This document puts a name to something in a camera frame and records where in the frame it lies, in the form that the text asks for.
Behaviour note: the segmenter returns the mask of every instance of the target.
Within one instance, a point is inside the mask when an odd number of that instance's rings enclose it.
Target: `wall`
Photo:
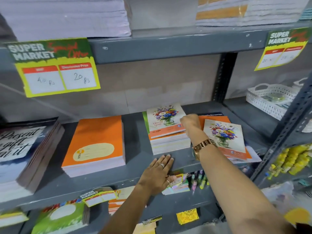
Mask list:
[[[219,55],[98,65],[100,90],[26,98],[16,72],[0,72],[0,115],[9,122],[73,122],[211,100]]]
[[[294,81],[307,77],[312,70],[312,44],[286,65],[254,71],[262,53],[263,49],[238,53],[226,98],[246,96],[248,88],[260,83],[292,86]]]

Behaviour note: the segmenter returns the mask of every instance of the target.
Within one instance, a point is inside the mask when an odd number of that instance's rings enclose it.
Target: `gold watch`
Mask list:
[[[206,147],[207,145],[210,145],[210,144],[213,144],[214,146],[217,147],[216,143],[212,140],[212,139],[206,139],[204,140],[203,142],[199,143],[198,145],[194,146],[193,149],[194,149],[194,153],[195,153],[195,157],[196,157],[196,160],[199,160],[199,151]]]

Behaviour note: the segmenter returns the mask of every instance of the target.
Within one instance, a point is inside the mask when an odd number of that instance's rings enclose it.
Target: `handwritten price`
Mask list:
[[[45,78],[39,77],[38,80],[40,83],[48,83],[49,85],[55,85],[55,83],[52,80],[46,80]]]
[[[74,75],[75,75],[75,79],[74,80],[80,80],[80,79],[83,78],[82,75],[78,75],[77,73],[74,73]],[[83,81],[84,81],[84,84],[90,83],[90,80],[88,78],[86,78],[86,77],[84,77]]]

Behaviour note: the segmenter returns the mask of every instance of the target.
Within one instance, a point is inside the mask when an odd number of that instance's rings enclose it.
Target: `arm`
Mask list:
[[[132,234],[150,196],[162,192],[176,179],[176,176],[167,177],[173,162],[170,155],[163,155],[158,160],[155,158],[143,172],[130,196],[99,234]]]
[[[181,118],[193,145],[208,136],[198,116]],[[199,159],[233,234],[293,234],[295,229],[273,207],[259,188],[214,145],[200,150]]]

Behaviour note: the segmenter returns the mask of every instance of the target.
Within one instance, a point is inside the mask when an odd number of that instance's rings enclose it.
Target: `flower bouquet illustration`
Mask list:
[[[153,115],[156,120],[161,121],[165,126],[172,126],[175,124],[173,117],[178,113],[178,111],[173,108],[172,105],[167,107],[159,107],[154,111]]]
[[[228,148],[229,143],[227,140],[232,140],[237,138],[235,135],[235,127],[232,125],[230,126],[224,126],[221,123],[211,124],[210,129],[212,131],[212,134],[214,137],[218,139],[217,143],[221,147]]]

